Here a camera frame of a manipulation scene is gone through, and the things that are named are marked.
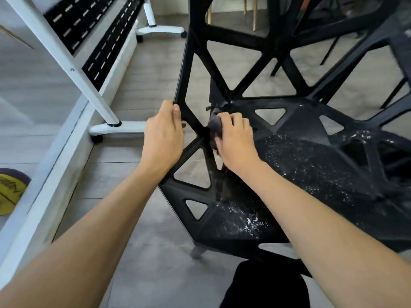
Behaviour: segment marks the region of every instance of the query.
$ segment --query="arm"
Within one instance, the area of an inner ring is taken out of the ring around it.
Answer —
[[[147,121],[136,170],[0,291],[1,308],[98,307],[149,197],[181,156],[177,105]]]
[[[224,164],[270,209],[336,307],[411,307],[411,265],[258,157],[248,119],[219,115]]]

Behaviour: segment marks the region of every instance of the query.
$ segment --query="person's left arm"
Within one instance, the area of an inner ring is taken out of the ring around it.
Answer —
[[[98,307],[140,215],[178,161],[184,135],[177,105],[147,121],[136,170],[0,291],[0,308]]]

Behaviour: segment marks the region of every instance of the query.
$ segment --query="hand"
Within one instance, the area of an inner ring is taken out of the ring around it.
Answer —
[[[216,136],[218,152],[224,164],[239,177],[260,161],[254,146],[250,121],[241,113],[219,113],[223,126],[223,139]]]
[[[183,147],[180,107],[163,101],[158,114],[147,120],[139,167],[155,171],[162,179],[181,157]]]

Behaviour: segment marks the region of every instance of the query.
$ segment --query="white stand base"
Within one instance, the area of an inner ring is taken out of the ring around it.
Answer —
[[[165,33],[177,33],[177,34],[182,34],[184,32],[183,27],[176,27],[176,26],[155,26],[155,27],[143,27],[140,29],[137,29],[136,34],[137,35],[144,35],[152,32],[165,32]]]
[[[122,134],[122,133],[144,133],[146,122],[122,121],[120,126],[108,126],[98,124],[91,126],[88,131],[90,135]]]

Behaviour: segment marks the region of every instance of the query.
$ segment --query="forearm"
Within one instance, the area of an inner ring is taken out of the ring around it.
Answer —
[[[0,292],[0,307],[98,307],[162,175],[137,168]]]
[[[240,177],[337,307],[411,306],[411,265],[266,163],[247,168]]]

